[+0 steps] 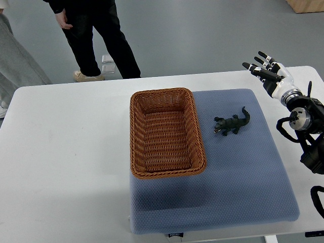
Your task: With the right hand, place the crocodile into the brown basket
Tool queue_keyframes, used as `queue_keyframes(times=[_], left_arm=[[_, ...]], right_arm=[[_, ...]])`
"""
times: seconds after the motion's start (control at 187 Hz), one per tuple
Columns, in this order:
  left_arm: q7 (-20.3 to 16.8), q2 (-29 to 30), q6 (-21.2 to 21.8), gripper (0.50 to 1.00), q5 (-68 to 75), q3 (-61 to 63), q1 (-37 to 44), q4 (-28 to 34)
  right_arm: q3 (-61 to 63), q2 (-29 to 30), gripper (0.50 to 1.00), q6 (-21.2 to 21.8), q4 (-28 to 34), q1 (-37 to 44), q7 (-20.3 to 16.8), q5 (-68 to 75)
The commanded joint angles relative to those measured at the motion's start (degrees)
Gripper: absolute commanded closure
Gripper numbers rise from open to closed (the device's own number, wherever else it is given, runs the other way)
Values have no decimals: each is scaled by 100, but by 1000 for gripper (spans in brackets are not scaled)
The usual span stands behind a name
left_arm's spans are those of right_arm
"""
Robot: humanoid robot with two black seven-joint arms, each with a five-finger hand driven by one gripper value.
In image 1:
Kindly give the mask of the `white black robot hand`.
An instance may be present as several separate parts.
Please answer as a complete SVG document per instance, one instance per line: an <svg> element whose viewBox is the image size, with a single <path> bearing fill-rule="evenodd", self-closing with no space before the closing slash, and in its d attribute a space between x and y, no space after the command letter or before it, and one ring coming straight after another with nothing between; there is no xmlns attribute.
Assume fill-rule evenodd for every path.
<svg viewBox="0 0 324 243"><path fill-rule="evenodd" d="M261 51L258 55L254 60L259 65L244 62L242 66L261 81L271 98L286 105L291 98L302 95L300 89L295 86L292 75L282 63Z"/></svg>

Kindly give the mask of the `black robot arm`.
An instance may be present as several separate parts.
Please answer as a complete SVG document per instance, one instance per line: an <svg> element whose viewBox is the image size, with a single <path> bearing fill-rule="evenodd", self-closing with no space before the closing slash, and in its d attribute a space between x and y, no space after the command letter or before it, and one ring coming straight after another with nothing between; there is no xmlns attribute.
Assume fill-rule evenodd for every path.
<svg viewBox="0 0 324 243"><path fill-rule="evenodd" d="M300 162L314 174L323 174L323 104L311 97L312 82L307 95L297 89L285 92L280 101L291 112L277 121L276 129L288 140L299 143L303 154Z"/></svg>

